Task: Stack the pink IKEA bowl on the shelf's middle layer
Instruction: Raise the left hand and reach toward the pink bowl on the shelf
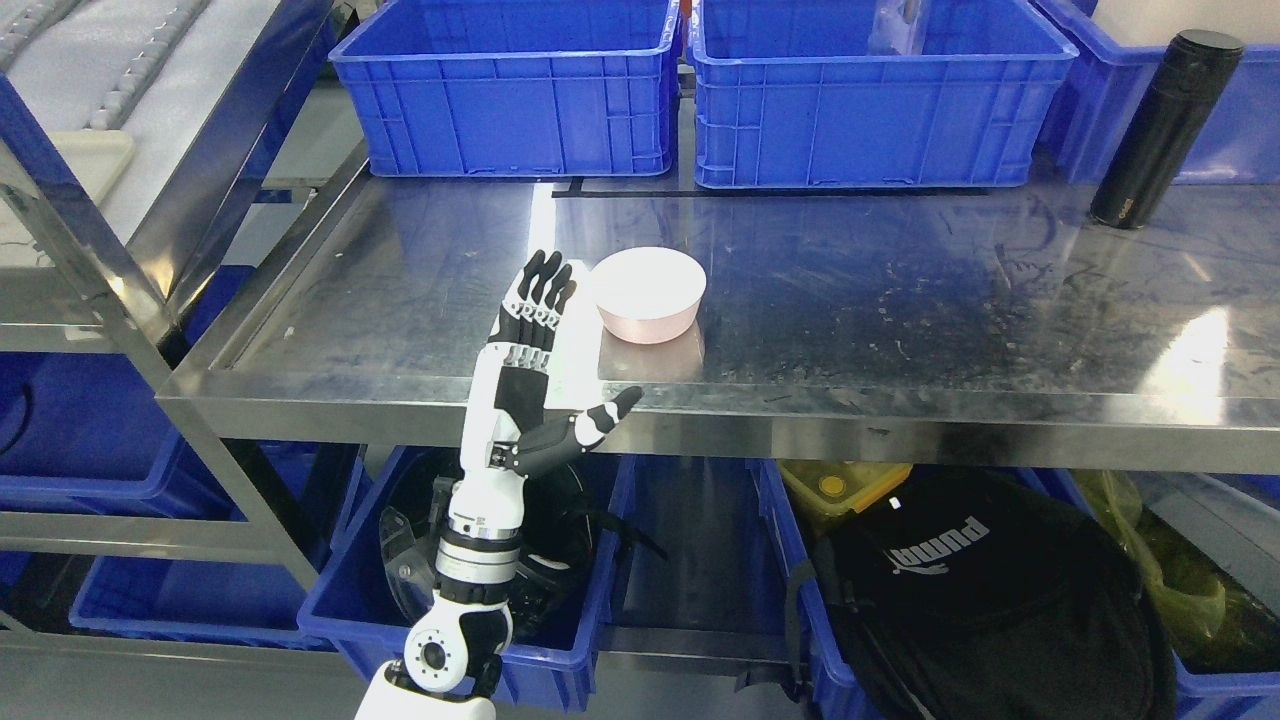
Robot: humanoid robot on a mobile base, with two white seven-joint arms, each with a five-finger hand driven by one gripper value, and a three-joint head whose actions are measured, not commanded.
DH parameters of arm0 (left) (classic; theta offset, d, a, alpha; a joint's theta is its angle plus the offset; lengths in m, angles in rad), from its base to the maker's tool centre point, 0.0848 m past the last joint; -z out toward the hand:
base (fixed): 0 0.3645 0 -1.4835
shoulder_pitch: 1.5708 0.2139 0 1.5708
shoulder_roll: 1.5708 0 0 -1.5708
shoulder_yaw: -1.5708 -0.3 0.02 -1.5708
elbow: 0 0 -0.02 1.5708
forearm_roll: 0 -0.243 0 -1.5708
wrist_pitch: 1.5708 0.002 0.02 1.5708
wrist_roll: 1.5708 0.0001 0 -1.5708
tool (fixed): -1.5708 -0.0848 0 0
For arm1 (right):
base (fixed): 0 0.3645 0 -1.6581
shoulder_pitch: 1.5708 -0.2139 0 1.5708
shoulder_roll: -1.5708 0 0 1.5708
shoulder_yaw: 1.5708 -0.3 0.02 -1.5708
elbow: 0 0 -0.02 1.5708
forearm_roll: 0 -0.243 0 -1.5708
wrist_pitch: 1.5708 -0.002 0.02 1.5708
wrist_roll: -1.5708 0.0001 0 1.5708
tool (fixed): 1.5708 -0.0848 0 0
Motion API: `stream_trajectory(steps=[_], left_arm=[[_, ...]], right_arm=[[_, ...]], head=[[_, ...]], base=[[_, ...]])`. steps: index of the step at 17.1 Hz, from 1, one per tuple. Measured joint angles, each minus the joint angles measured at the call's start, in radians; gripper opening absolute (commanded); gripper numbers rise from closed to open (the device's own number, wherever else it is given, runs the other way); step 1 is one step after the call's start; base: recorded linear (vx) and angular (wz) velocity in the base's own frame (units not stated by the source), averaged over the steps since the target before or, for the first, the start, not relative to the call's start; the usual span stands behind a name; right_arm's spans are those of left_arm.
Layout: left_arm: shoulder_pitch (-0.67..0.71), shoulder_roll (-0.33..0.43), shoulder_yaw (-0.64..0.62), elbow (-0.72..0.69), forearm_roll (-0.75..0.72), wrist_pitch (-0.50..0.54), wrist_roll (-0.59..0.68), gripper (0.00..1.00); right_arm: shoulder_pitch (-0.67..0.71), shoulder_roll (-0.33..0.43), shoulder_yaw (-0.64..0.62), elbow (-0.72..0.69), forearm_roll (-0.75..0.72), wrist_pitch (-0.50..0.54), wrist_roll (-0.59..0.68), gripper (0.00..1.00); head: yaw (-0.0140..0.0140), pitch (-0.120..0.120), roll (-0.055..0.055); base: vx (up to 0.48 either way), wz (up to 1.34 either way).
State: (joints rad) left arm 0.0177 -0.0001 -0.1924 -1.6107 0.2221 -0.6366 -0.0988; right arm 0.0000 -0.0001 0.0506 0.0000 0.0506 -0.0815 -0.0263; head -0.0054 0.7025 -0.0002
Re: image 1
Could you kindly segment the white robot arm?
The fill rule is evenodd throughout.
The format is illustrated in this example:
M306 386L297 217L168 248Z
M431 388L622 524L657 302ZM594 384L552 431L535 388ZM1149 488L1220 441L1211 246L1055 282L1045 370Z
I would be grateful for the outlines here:
M428 536L387 505L379 518L385 569L425 587L431 606L412 625L401 659L383 664L356 711L358 719L494 719L492 694L513 635L508 607L521 550L524 480L512 471L468 471L451 496L436 489Z

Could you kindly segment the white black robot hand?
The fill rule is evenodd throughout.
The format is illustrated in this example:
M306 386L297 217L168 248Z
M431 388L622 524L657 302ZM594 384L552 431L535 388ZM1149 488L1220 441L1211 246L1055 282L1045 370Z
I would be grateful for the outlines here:
M634 410L643 389L547 419L549 365L566 306L577 288L558 251L538 250L504 292L476 357L460 465L466 482L526 480L591 452Z

